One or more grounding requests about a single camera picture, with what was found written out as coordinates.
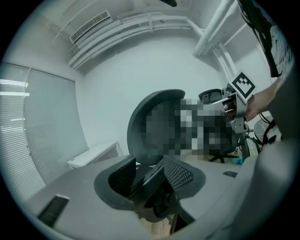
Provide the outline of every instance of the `horizontal blind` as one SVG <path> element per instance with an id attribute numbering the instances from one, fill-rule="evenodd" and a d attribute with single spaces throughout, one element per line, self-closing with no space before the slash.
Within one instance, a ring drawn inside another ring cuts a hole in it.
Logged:
<path id="1" fill-rule="evenodd" d="M 80 127 L 73 81 L 31 70 L 25 98 L 26 136 L 45 183 L 70 170 L 67 161 L 88 149 Z"/>
<path id="2" fill-rule="evenodd" d="M 0 91 L 24 92 L 28 68 L 0 65 Z M 23 96 L 0 96 L 0 170 L 17 203 L 45 186 L 26 145 Z"/>

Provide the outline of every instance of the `blue object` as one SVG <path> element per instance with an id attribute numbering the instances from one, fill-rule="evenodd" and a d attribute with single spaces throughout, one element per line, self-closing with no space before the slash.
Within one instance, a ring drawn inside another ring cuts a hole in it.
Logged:
<path id="1" fill-rule="evenodd" d="M 233 164 L 243 164 L 243 158 L 237 157 L 232 160 Z"/>

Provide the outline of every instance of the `floor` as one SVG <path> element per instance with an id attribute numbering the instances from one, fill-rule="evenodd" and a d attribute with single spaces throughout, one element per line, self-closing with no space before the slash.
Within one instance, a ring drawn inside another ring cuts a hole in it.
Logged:
<path id="1" fill-rule="evenodd" d="M 242 153 L 240 150 L 238 150 L 237 156 L 242 156 Z M 185 157 L 183 160 L 184 161 L 194 161 L 194 160 L 208 161 L 212 157 L 213 156 L 201 155 L 201 154 L 197 153 L 197 151 L 192 151 L 190 153 L 185 153 Z M 226 164 L 232 164 L 232 158 L 224 158 L 224 161 Z M 169 220 L 166 218 L 157 223 L 151 223 L 151 222 L 146 221 L 144 218 L 141 218 L 140 222 L 150 233 L 153 234 L 153 236 L 156 239 L 166 238 L 170 235 L 171 226 L 169 225 Z"/>

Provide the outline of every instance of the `vent grille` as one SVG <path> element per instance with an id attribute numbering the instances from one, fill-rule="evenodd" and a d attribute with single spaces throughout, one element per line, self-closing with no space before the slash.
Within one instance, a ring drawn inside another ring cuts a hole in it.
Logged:
<path id="1" fill-rule="evenodd" d="M 80 38 L 87 30 L 94 27 L 96 24 L 104 21 L 105 19 L 110 18 L 110 15 L 107 11 L 100 13 L 93 19 L 89 20 L 86 24 L 84 24 L 80 29 L 78 29 L 71 37 L 72 43 L 76 42 L 78 38 Z"/>

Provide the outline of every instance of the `chair base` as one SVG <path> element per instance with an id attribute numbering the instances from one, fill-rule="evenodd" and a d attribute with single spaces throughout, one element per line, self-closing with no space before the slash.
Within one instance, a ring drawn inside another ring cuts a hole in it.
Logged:
<path id="1" fill-rule="evenodd" d="M 225 154 L 225 155 L 217 155 L 217 156 L 214 156 L 213 158 L 211 158 L 209 160 L 209 162 L 213 162 L 213 161 L 216 161 L 217 159 L 220 159 L 221 160 L 221 163 L 225 163 L 224 161 L 224 158 L 238 158 L 239 156 L 237 155 L 232 155 L 232 154 Z"/>

